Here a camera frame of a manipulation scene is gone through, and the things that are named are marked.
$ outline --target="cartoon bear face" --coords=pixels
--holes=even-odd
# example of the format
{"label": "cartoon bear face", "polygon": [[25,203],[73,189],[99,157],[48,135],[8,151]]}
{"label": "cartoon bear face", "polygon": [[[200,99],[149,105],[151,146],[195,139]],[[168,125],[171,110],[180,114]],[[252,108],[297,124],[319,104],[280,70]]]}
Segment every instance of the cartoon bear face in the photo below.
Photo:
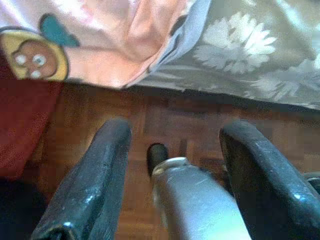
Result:
{"label": "cartoon bear face", "polygon": [[27,40],[12,53],[13,61],[27,68],[27,76],[42,79],[54,75],[58,68],[55,53],[43,42]]}

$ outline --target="gray floral fabric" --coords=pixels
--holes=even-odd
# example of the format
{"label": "gray floral fabric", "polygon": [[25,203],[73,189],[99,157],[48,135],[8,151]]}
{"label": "gray floral fabric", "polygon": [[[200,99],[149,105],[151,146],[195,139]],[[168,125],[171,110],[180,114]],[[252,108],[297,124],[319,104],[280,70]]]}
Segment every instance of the gray floral fabric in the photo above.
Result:
{"label": "gray floral fabric", "polygon": [[150,72],[140,85],[320,110],[320,1],[197,0]]}

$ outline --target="wooden floor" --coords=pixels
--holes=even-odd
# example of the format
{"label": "wooden floor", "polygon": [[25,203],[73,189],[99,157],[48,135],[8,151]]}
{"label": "wooden floor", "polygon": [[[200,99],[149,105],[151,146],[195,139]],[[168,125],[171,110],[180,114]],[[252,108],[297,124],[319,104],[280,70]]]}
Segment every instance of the wooden floor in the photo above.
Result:
{"label": "wooden floor", "polygon": [[255,123],[299,171],[320,170],[319,118],[66,84],[26,166],[24,180],[36,183],[49,200],[87,150],[95,132],[112,117],[129,119],[133,129],[118,240],[168,239],[153,208],[147,175],[146,151],[151,143],[166,144],[170,157],[187,156],[192,163],[213,171],[223,183],[219,129],[241,118]]}

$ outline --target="red fabric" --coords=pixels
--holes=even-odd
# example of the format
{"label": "red fabric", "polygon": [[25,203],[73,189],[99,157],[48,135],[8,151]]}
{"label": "red fabric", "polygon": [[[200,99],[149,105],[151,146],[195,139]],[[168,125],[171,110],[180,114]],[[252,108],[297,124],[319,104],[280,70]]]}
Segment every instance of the red fabric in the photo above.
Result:
{"label": "red fabric", "polygon": [[54,110],[62,85],[18,80],[0,55],[0,177],[21,176]]}

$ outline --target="white flower pattern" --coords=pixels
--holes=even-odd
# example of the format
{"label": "white flower pattern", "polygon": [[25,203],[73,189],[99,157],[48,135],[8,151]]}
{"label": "white flower pattern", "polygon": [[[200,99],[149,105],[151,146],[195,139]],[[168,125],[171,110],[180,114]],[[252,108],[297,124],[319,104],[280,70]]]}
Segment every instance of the white flower pattern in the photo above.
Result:
{"label": "white flower pattern", "polygon": [[198,46],[193,57],[224,72],[252,72],[268,62],[268,55],[275,51],[270,44],[277,38],[267,37],[269,33],[263,23],[257,24],[256,19],[238,12],[229,21],[222,18],[210,25],[203,34],[206,44]]}
{"label": "white flower pattern", "polygon": [[[258,90],[260,98],[273,101],[279,101],[285,96],[296,97],[301,86],[320,91],[320,54],[315,60],[305,59],[299,66],[292,66],[288,70],[262,74],[250,85]],[[252,90],[246,92],[246,97],[253,97]]]}

